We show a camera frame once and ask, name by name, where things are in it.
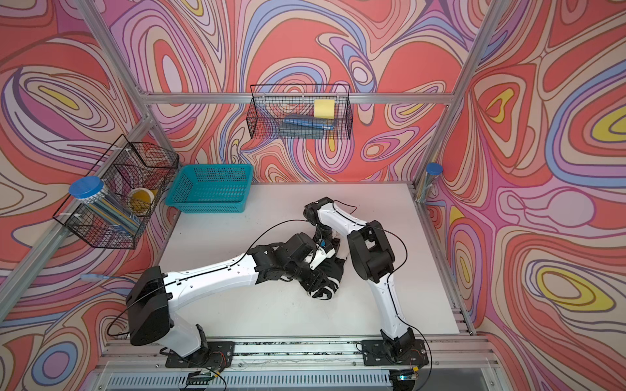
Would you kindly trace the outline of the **black white checkered pillowcase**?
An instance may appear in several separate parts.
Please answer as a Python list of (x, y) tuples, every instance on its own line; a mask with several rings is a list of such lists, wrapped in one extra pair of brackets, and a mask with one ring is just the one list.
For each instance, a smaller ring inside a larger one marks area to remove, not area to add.
[(337, 293), (342, 281), (346, 260), (338, 257), (341, 248), (341, 240), (334, 237), (330, 240), (323, 239), (320, 246), (306, 258), (311, 270), (319, 273), (319, 277), (306, 288), (303, 288), (309, 297), (329, 301)]

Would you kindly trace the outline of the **teal plastic basket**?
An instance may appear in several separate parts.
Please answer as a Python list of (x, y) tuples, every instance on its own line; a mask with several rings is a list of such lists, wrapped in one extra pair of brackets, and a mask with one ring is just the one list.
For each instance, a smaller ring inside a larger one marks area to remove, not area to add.
[(168, 192), (166, 205), (183, 213), (242, 213), (252, 179), (252, 165), (184, 166)]

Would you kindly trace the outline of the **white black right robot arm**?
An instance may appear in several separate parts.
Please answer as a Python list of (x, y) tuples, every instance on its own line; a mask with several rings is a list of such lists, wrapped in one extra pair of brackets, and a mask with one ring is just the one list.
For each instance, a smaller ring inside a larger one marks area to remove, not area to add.
[(416, 340), (412, 327), (404, 321), (395, 290), (395, 254), (385, 230), (376, 220), (367, 222), (351, 216), (324, 197), (304, 207), (309, 223), (324, 226), (347, 241), (350, 260), (357, 275), (366, 280), (381, 316), (382, 351), (398, 363), (411, 351)]

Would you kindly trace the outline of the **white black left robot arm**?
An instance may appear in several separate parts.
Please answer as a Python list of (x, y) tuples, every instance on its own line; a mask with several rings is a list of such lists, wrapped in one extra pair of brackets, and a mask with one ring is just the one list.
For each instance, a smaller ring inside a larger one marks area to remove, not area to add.
[(130, 343), (157, 343), (182, 358), (206, 352), (200, 325), (179, 314), (185, 306), (230, 289), (290, 278), (316, 288), (325, 281), (320, 265), (336, 255), (331, 239), (311, 239), (305, 233), (285, 243), (258, 245), (231, 260), (194, 270), (164, 273), (145, 270), (127, 296)]

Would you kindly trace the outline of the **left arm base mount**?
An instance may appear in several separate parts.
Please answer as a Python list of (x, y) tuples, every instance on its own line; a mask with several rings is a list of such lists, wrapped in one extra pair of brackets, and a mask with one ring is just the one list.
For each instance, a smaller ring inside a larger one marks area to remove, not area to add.
[(236, 343), (234, 341), (208, 341), (204, 329), (196, 325), (201, 340), (200, 347), (187, 356), (180, 356), (169, 350), (166, 352), (167, 368), (209, 368), (213, 371), (223, 371), (231, 366)]

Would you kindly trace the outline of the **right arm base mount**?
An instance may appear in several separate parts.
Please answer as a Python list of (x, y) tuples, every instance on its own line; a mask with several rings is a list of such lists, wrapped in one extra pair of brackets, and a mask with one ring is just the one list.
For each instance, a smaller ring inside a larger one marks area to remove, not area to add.
[(402, 366), (423, 368), (430, 364), (429, 350), (422, 339), (417, 339), (409, 328), (400, 337), (389, 337), (384, 332), (379, 340), (357, 343), (365, 366)]

